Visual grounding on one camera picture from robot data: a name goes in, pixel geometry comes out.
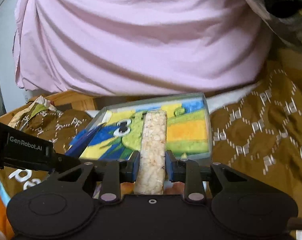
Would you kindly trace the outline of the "rice puff bar packet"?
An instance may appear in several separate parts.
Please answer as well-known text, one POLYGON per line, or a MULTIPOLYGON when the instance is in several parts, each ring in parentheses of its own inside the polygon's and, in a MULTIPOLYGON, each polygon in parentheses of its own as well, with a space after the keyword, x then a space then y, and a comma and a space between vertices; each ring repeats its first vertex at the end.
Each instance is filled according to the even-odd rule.
POLYGON ((135 194, 163 193, 165 180, 167 114, 161 109, 148 111, 144 117, 140 163, 135 194))

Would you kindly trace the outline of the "dark blue snack packet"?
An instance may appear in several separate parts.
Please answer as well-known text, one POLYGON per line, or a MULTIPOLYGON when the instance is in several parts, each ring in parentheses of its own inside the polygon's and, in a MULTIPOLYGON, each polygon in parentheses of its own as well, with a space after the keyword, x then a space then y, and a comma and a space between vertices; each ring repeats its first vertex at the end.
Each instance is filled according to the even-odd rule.
POLYGON ((100 124, 96 127, 90 128, 89 130, 84 129, 71 141, 68 150, 65 152, 66 156, 79 158, 87 146, 90 144, 95 134, 98 133, 101 128, 105 126, 105 123, 100 124))

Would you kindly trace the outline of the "brown patterned blanket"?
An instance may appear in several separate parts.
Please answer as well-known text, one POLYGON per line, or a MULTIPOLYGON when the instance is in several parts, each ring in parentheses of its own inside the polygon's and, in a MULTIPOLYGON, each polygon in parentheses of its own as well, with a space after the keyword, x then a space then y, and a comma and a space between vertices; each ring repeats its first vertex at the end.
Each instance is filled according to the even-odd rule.
MULTIPOLYGON (((269 73, 245 96, 210 114, 213 139, 212 161, 221 162, 289 194, 297 203, 302 217, 302 70, 286 62, 273 61, 269 73)), ((43 139, 59 139, 58 150, 65 150, 75 128, 54 132, 52 115, 36 115, 27 129, 44 131, 43 139)), ((5 194, 12 197, 22 191, 23 182, 9 175, 27 179, 28 172, 16 168, 0 170, 0 239, 11 239, 13 230, 6 217, 5 194)), ((26 187, 41 182, 46 174, 31 171, 26 187)))

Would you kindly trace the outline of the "pink bed sheet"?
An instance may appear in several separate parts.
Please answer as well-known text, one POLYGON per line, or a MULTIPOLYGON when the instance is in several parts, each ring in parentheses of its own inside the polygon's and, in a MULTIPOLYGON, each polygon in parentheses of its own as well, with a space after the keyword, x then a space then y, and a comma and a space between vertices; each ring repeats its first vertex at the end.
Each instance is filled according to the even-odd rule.
POLYGON ((253 82, 272 33, 245 0, 18 0, 15 81, 97 95, 253 82))

